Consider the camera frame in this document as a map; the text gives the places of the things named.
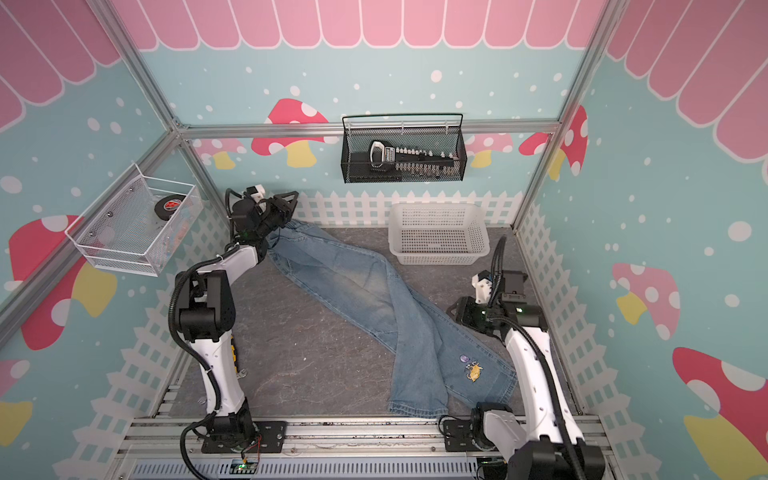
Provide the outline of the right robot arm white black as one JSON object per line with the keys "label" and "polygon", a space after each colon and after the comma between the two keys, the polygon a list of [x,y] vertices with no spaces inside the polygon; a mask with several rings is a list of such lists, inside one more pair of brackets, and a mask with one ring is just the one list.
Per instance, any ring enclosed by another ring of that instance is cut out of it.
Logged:
{"label": "right robot arm white black", "polygon": [[472,279],[474,296],[447,311],[459,325],[501,342],[511,357],[522,391],[524,419],[498,402],[479,402],[467,420],[444,415],[437,425],[449,450],[462,447],[498,454],[479,463],[506,479],[601,479],[607,464],[590,445],[571,413],[552,358],[550,327],[540,306],[524,293],[527,273],[504,266],[501,238],[491,266]]}

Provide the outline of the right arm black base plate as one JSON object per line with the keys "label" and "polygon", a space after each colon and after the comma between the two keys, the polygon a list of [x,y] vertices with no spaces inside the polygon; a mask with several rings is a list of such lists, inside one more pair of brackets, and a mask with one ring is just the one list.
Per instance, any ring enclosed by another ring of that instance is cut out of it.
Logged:
{"label": "right arm black base plate", "polygon": [[481,448],[474,441],[472,422],[451,415],[441,416],[437,427],[444,440],[447,452],[480,452]]}

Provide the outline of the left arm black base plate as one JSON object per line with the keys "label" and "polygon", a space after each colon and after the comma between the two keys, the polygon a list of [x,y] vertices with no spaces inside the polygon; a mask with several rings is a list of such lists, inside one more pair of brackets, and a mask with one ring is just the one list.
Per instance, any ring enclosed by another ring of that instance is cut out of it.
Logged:
{"label": "left arm black base plate", "polygon": [[201,452],[204,454],[242,454],[245,456],[257,453],[281,453],[286,440],[286,421],[256,421],[252,440],[236,440],[232,435],[228,438],[219,437],[205,439]]}

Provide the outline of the blue denim long pants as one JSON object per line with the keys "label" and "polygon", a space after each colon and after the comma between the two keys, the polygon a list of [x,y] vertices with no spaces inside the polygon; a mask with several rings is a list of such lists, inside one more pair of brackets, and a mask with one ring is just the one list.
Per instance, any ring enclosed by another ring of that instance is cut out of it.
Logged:
{"label": "blue denim long pants", "polygon": [[409,287],[383,255],[291,221],[268,238],[277,269],[395,356],[388,409],[438,418],[455,397],[506,404],[517,385],[509,361]]}

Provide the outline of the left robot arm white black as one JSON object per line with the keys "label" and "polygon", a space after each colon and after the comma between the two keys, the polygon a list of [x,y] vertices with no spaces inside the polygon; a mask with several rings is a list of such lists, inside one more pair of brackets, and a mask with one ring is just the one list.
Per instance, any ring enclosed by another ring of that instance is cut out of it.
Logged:
{"label": "left robot arm white black", "polygon": [[224,251],[177,274],[170,296],[167,323],[173,341],[200,367],[206,390],[205,416],[180,434],[181,458],[196,479],[205,475],[189,457],[187,436],[204,444],[238,451],[240,468],[248,469],[246,453],[262,440],[253,422],[236,372],[233,328],[236,306],[231,285],[267,255],[269,237],[285,227],[297,208],[299,193],[267,197],[262,186],[224,195],[229,241]]}

